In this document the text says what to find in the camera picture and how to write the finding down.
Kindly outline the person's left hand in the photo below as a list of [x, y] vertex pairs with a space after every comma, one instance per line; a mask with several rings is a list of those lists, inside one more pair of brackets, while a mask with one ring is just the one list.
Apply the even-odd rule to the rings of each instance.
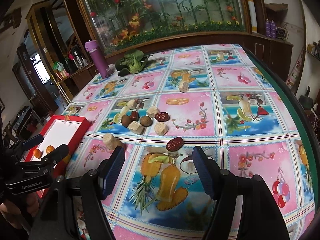
[[[28, 194], [25, 198], [26, 210], [32, 217], [36, 217], [39, 211], [39, 199], [37, 193]], [[4, 219], [16, 229], [21, 229], [22, 224], [19, 220], [20, 209], [12, 202], [5, 200], [1, 204], [1, 214]]]

